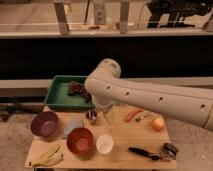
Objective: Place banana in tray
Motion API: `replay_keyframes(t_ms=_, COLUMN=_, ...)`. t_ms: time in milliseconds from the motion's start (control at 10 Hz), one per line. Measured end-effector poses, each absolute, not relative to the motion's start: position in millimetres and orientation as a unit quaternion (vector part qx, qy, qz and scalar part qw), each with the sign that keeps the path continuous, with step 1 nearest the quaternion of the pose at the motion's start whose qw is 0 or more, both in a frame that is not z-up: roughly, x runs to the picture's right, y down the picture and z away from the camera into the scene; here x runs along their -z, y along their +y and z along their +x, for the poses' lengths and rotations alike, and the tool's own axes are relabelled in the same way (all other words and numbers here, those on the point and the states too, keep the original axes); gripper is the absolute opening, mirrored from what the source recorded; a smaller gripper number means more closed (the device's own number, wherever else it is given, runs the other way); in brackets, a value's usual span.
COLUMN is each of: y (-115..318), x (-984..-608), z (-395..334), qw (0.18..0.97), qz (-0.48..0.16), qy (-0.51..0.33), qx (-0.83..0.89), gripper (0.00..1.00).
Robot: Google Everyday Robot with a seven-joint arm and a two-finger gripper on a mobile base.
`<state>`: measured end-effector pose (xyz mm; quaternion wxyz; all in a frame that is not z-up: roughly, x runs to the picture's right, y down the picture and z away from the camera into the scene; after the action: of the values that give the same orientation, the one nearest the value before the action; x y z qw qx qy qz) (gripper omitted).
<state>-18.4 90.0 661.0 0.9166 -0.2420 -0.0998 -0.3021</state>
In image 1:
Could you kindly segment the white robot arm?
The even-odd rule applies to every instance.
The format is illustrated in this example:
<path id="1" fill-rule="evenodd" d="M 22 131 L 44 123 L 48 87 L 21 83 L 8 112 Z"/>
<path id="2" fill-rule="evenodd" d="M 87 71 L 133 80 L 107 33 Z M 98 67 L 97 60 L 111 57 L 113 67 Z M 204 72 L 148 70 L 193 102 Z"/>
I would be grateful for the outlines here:
<path id="1" fill-rule="evenodd" d="M 213 132 L 213 90 L 133 82 L 120 75 L 120 65 L 107 58 L 87 77 L 85 88 L 97 108 L 118 101 Z"/>

